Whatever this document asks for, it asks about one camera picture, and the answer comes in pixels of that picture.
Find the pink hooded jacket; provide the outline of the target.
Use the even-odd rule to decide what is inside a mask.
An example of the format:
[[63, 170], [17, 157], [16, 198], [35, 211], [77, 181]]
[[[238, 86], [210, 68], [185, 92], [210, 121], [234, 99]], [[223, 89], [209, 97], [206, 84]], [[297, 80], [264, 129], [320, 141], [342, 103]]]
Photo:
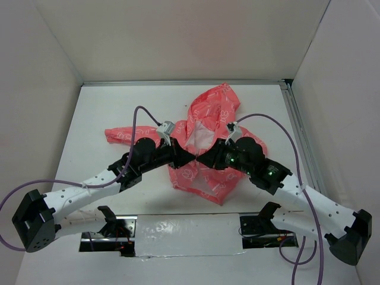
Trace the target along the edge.
[[[217, 139], [229, 135], [227, 124], [235, 121], [240, 101], [231, 86], [226, 83], [200, 94], [190, 105], [187, 118], [177, 121], [172, 137], [182, 148], [194, 155], [204, 154]], [[107, 142], [130, 145], [132, 141], [148, 137], [159, 143], [154, 126], [131, 126], [105, 129]], [[209, 169], [192, 161], [180, 169], [168, 169], [169, 179], [175, 189], [189, 192], [203, 199], [222, 205], [244, 175], [237, 170]]]

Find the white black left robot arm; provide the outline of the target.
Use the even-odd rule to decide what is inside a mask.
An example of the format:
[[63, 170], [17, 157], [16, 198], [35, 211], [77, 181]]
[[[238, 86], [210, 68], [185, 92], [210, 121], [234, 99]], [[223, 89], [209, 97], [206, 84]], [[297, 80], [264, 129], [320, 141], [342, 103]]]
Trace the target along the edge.
[[120, 224], [113, 211], [108, 206], [92, 211], [83, 207], [132, 188], [146, 172], [165, 165], [179, 169], [194, 160], [175, 138], [159, 145], [141, 138], [107, 169], [78, 185], [47, 194], [36, 189], [26, 193], [12, 217], [23, 250], [37, 252], [57, 238], [87, 231], [112, 236]]

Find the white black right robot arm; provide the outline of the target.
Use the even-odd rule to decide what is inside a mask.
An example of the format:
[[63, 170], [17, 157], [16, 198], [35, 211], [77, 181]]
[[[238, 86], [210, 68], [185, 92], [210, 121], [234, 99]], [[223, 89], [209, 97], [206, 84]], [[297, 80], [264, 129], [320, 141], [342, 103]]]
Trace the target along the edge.
[[275, 198], [261, 211], [259, 226], [264, 232], [278, 228], [321, 239], [340, 261], [359, 263], [372, 236], [372, 215], [364, 209], [344, 207], [310, 186], [301, 186], [296, 175], [267, 158], [253, 138], [242, 137], [235, 142], [218, 139], [197, 161], [215, 170], [242, 172]]

